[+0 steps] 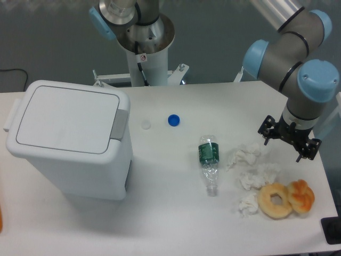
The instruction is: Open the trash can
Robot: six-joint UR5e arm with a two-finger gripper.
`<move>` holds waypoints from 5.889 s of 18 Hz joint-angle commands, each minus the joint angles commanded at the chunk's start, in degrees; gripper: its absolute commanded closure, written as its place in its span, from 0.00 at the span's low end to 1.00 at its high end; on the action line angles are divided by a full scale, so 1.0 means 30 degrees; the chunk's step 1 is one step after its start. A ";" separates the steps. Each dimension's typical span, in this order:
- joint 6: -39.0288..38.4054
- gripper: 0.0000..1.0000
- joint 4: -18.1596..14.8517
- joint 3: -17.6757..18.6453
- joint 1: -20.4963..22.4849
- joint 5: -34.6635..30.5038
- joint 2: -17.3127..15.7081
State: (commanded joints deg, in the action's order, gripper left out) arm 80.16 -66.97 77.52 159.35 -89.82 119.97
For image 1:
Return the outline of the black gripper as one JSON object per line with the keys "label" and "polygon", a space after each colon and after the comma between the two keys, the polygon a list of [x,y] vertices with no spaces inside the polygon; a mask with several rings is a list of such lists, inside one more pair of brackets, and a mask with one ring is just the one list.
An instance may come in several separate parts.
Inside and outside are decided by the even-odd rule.
{"label": "black gripper", "polygon": [[287,124],[284,119],[280,119],[277,123],[275,119],[267,115],[258,133],[264,138],[264,145],[266,146],[270,139],[281,139],[291,145],[295,145],[295,149],[298,152],[296,162],[301,159],[314,160],[321,145],[320,139],[309,139],[309,134],[312,129],[300,130],[296,128],[295,122],[290,125]]}

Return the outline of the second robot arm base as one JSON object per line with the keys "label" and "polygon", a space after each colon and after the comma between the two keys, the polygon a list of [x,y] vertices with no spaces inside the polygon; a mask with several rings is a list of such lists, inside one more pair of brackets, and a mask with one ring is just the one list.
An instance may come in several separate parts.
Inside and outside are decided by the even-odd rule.
{"label": "second robot arm base", "polygon": [[94,28],[126,50],[158,53],[175,38],[172,21],[160,12],[159,1],[99,1],[88,11]]}

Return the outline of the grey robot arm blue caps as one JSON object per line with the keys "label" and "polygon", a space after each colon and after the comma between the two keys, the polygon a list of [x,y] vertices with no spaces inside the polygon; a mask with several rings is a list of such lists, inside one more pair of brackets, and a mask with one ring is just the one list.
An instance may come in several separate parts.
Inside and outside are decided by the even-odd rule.
{"label": "grey robot arm blue caps", "polygon": [[268,116],[258,132],[266,141],[280,139],[294,147],[298,158],[314,159],[321,141],[309,135],[340,81],[336,67],[308,56],[329,37],[332,22],[319,10],[308,11],[298,1],[252,1],[280,34],[276,43],[255,41],[243,58],[243,68],[287,98],[281,117]]}

